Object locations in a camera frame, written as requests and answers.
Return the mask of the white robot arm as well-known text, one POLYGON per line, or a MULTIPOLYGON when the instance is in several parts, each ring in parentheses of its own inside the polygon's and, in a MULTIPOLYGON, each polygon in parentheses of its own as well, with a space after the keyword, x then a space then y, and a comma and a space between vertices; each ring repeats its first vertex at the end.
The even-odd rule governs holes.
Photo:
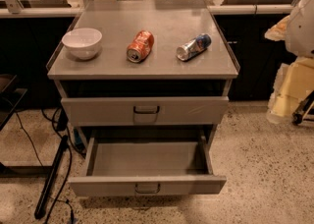
POLYGON ((314 91, 314 0, 299 0, 290 14, 265 32, 269 40, 285 43, 296 56, 291 64, 282 64, 273 85, 267 119, 272 123, 296 121, 298 109, 314 91))

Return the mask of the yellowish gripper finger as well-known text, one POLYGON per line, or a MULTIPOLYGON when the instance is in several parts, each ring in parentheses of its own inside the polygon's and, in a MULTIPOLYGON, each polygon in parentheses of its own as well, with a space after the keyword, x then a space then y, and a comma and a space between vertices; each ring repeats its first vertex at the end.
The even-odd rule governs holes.
POLYGON ((314 59, 297 57, 277 71, 266 118, 271 123, 292 120, 292 114, 314 90, 314 59))

